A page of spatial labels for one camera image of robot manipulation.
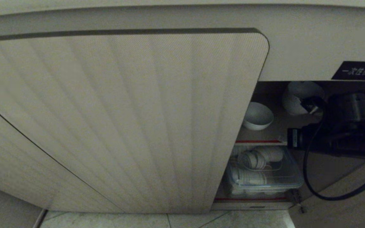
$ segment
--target floor tile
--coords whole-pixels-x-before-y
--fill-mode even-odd
[[[198,228],[228,211],[210,211],[207,214],[168,214],[171,228]]]
[[[294,228],[288,218],[288,211],[229,211],[201,228]]]
[[[67,212],[66,211],[48,211],[48,213],[45,216],[44,221],[49,220],[53,217],[57,217],[57,216],[62,215],[64,213],[67,213]]]
[[[41,228],[169,228],[166,214],[66,213],[42,223]]]

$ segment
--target beige cabinet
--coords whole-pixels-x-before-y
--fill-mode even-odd
[[[0,41],[0,113],[125,212],[205,212],[267,52],[253,29]]]
[[[1,117],[0,190],[49,210],[123,212]]]

